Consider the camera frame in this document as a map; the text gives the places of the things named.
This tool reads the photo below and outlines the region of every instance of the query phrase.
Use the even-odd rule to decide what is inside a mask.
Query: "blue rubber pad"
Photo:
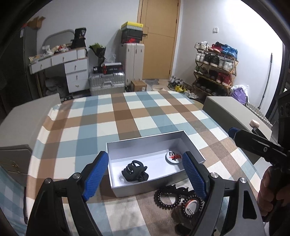
[[[186,153],[182,155],[182,164],[196,195],[205,201],[207,198],[205,182]]]
[[[235,134],[240,131],[239,129],[237,128],[230,128],[229,131],[228,131],[228,135],[230,136],[230,138],[234,139],[235,137]]]
[[[109,156],[106,152],[99,158],[98,163],[93,167],[88,178],[85,180],[83,199],[89,200],[90,197],[94,196],[97,188],[103,178],[103,175],[108,167]]]

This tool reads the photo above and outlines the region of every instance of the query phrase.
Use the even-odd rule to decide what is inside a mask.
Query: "silver bolt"
[[[244,177],[241,177],[241,178],[240,178],[240,181],[241,181],[243,184],[245,184],[245,183],[247,182],[247,180],[246,180]]]
[[[215,173],[215,172],[211,172],[211,177],[213,177],[213,178],[217,178],[218,177],[218,174],[217,173]]]
[[[78,179],[79,177],[81,177],[80,173],[74,173],[72,176],[74,179]]]
[[[51,181],[52,181],[51,178],[46,178],[46,179],[44,180],[44,182],[45,182],[46,184],[49,184]]]

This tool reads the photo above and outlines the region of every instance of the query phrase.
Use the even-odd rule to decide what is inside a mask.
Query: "small brown cardboard box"
[[[45,17],[35,17],[33,20],[27,22],[27,26],[29,26],[32,29],[40,29],[42,25],[42,21],[45,19]]]
[[[146,91],[147,84],[143,81],[131,81],[131,91],[132,92],[139,92],[139,91]]]

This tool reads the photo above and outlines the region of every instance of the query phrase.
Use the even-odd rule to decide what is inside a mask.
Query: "wooden shoe rack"
[[[206,51],[206,50],[197,49],[197,52],[198,53],[203,53],[203,54],[210,53],[212,55],[218,55],[219,57],[222,57],[223,59],[230,59],[230,60],[232,60],[234,62],[233,70],[231,72],[228,72],[228,71],[226,71],[224,69],[220,69],[218,67],[207,65],[207,64],[204,64],[203,62],[195,61],[197,66],[201,66],[201,67],[204,66],[204,65],[205,66],[209,66],[208,71],[211,70],[211,69],[213,69],[213,70],[217,69],[218,72],[223,72],[225,74],[229,74],[231,76],[231,82],[230,82],[230,84],[228,86],[225,86],[225,85],[220,84],[220,83],[218,83],[218,82],[216,82],[214,80],[211,80],[211,79],[205,77],[204,75],[200,75],[198,73],[193,73],[196,79],[198,79],[198,77],[201,77],[201,78],[204,78],[204,79],[206,79],[206,80],[208,80],[208,81],[210,81],[210,82],[212,82],[214,84],[217,84],[218,86],[223,87],[227,91],[227,94],[229,95],[230,94],[230,88],[233,86],[233,81],[234,81],[234,79],[237,76],[237,65],[238,65],[239,62],[237,60],[235,60],[234,57],[231,57],[231,56],[228,56],[228,55],[224,55],[222,53],[218,53],[218,52],[214,52],[214,51],[212,52],[212,51]],[[196,87],[194,84],[192,86],[195,87],[196,89],[200,90],[201,92],[207,94],[208,96],[211,96],[211,94],[201,90],[200,88]]]

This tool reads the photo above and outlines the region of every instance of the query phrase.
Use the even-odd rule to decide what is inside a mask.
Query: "yellow lid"
[[[132,25],[143,28],[143,24],[127,21],[126,23],[122,24],[121,28],[125,27],[126,25]]]

